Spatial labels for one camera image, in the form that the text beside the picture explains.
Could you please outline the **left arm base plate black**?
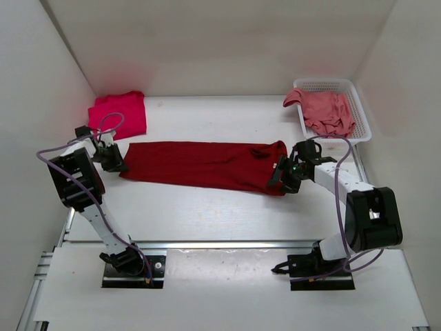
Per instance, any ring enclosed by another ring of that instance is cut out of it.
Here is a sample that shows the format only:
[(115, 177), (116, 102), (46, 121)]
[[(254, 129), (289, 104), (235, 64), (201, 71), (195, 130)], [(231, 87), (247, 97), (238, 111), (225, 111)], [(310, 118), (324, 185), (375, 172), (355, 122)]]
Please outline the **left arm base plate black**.
[(106, 263), (101, 282), (102, 288), (110, 289), (163, 289), (166, 269), (165, 255), (147, 255), (152, 270), (148, 272), (143, 262), (136, 263), (134, 268), (118, 271), (111, 263)]

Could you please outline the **dark red t shirt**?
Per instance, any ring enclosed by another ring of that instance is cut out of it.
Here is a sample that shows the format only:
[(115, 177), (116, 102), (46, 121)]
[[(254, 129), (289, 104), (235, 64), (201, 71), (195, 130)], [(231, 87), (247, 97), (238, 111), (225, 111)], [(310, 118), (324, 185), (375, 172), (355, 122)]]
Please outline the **dark red t shirt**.
[(281, 197), (282, 184), (267, 185), (281, 156), (274, 143), (159, 141), (129, 144), (124, 162), (130, 181), (238, 190)]

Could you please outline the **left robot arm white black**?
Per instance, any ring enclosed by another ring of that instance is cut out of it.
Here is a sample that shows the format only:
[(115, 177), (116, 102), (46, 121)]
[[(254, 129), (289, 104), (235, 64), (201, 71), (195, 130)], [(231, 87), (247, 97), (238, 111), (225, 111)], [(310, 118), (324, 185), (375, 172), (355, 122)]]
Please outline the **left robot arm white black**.
[(55, 158), (47, 160), (41, 152), (37, 156), (48, 165), (62, 204), (84, 217), (104, 243), (106, 251), (100, 253), (100, 259), (117, 272), (138, 276), (147, 267), (145, 258), (110, 216), (103, 198), (105, 187), (95, 167), (99, 164), (104, 171), (117, 173), (129, 170), (113, 141), (114, 134), (80, 126), (75, 135)]

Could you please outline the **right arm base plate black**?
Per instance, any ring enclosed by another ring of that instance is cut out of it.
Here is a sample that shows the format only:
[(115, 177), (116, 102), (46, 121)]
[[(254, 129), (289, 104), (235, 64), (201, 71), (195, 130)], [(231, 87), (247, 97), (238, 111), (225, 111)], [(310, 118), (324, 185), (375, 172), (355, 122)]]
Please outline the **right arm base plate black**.
[(342, 262), (343, 259), (325, 261), (314, 252), (291, 254), (271, 271), (288, 274), (291, 291), (355, 290), (353, 277), (343, 270)]

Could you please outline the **magenta t shirt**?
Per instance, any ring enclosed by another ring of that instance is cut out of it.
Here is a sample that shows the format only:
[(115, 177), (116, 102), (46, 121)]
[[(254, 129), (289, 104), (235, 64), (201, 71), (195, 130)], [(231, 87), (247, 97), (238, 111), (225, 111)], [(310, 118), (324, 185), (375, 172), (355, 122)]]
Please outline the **magenta t shirt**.
[(115, 128), (113, 139), (120, 140), (147, 133), (145, 95), (139, 91), (96, 98), (88, 109), (88, 126), (101, 131)]

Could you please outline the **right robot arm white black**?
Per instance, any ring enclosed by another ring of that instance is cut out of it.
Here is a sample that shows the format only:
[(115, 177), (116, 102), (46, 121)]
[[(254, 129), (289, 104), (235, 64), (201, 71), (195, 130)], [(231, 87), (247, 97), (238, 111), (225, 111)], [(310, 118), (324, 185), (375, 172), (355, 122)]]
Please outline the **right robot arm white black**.
[(280, 156), (267, 185), (296, 194), (302, 181), (311, 180), (334, 195), (340, 233), (319, 241), (319, 252), (309, 259), (311, 271), (324, 276), (334, 268), (335, 260), (400, 245), (403, 233), (391, 188), (357, 179), (342, 168), (341, 160), (321, 152), (321, 145), (312, 139), (297, 143), (288, 157)]

